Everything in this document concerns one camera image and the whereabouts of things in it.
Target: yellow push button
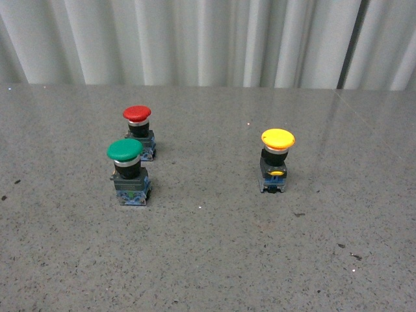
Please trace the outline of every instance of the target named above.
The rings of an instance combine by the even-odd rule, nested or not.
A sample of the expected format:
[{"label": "yellow push button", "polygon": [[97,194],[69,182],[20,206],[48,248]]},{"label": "yellow push button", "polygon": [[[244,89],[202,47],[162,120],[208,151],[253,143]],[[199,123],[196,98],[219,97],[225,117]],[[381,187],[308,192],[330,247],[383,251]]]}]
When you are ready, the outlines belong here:
[{"label": "yellow push button", "polygon": [[282,176],[283,174],[285,174],[283,171],[272,171],[272,172],[269,172],[269,174],[271,175],[271,176]]},{"label": "yellow push button", "polygon": [[266,146],[277,150],[289,148],[295,142],[293,134],[283,129],[266,130],[261,135],[261,140]]}]

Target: red push button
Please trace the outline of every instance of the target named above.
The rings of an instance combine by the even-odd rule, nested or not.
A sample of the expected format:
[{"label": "red push button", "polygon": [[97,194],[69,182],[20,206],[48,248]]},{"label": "red push button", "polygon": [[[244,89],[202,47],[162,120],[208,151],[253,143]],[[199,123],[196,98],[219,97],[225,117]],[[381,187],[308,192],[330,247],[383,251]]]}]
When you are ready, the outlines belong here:
[{"label": "red push button", "polygon": [[130,120],[131,122],[143,122],[149,117],[151,110],[147,106],[136,105],[130,106],[128,109],[125,109],[123,112],[123,117]]}]

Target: yellow button cap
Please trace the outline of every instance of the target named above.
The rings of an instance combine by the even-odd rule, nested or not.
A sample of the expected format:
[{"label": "yellow button cap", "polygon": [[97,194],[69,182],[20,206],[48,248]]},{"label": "yellow button cap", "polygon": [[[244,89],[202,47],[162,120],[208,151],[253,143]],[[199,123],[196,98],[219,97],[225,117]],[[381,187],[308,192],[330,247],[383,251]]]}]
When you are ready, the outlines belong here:
[{"label": "yellow button cap", "polygon": [[266,146],[277,150],[289,148],[295,142],[293,134],[283,129],[266,130],[261,135],[261,140]]}]

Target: green push button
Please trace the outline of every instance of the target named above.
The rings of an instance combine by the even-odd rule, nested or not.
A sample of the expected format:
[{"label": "green push button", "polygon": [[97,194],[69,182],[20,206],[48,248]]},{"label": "green push button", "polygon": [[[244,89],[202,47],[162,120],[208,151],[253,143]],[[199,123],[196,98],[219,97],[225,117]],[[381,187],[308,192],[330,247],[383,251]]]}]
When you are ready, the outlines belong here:
[{"label": "green push button", "polygon": [[142,151],[142,143],[132,138],[125,138],[111,144],[107,150],[107,156],[114,161],[126,162],[139,156]]}]

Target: dark speck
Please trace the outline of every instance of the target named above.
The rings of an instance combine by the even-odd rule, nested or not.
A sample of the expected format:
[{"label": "dark speck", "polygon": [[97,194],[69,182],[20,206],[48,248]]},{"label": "dark speck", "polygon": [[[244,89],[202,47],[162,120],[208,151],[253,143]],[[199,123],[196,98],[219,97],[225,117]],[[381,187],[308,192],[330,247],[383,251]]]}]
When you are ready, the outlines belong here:
[{"label": "dark speck", "polygon": [[360,255],[354,255],[353,253],[350,252],[350,255],[354,258],[356,258],[358,261],[361,261],[363,258]]}]

